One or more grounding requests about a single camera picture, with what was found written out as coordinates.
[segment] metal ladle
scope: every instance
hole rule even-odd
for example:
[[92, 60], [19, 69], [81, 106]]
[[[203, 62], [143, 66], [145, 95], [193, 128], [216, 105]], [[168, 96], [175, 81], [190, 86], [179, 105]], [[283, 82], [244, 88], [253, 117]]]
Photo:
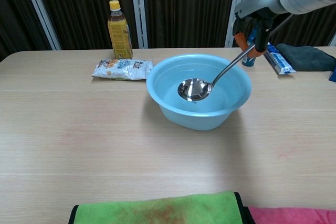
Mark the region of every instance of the metal ladle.
[[[276, 33], [281, 26], [286, 23], [292, 15], [289, 15], [284, 21], [282, 21], [276, 28], [274, 28], [271, 33], [270, 37]], [[251, 44], [246, 48], [243, 52], [241, 52], [233, 61], [230, 62], [229, 65], [226, 66], [213, 80], [213, 82], [208, 83], [204, 80], [199, 78], [187, 79], [182, 81], [179, 85], [177, 92], [183, 99], [187, 100], [188, 102], [197, 102], [206, 98], [211, 91], [213, 90], [216, 82], [227, 72], [229, 71], [237, 62], [239, 62], [245, 55], [247, 55], [253, 48], [255, 47], [254, 44]]]

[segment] bottle label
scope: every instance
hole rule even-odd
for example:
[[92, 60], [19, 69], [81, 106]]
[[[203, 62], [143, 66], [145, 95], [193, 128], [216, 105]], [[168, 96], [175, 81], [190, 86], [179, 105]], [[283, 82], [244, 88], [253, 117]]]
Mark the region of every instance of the bottle label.
[[254, 65], [254, 62], [256, 61], [256, 58], [248, 58], [247, 56], [243, 57], [243, 65], [247, 67], [252, 67]]
[[116, 59], [132, 59], [132, 45], [126, 20], [109, 21], [109, 33]]

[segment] snack bag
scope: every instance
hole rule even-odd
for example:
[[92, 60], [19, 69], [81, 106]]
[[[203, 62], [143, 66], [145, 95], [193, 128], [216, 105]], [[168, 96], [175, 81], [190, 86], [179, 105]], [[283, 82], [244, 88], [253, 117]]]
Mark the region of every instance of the snack bag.
[[116, 80], [143, 80], [153, 68], [149, 60], [106, 59], [101, 60], [92, 76]]

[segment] pink towel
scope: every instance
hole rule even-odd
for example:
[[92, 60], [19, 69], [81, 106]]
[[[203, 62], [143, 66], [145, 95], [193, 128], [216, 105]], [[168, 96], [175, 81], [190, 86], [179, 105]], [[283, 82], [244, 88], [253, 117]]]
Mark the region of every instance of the pink towel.
[[336, 224], [336, 210], [249, 207], [256, 224]]

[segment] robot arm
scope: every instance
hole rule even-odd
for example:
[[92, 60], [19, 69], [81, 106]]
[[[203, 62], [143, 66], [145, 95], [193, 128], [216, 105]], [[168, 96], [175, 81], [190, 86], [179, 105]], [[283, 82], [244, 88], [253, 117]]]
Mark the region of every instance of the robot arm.
[[267, 48], [275, 17], [285, 13], [304, 14], [335, 3], [336, 0], [242, 0], [235, 8], [233, 33], [241, 34], [246, 22], [252, 19], [257, 26], [256, 51], [261, 55]]

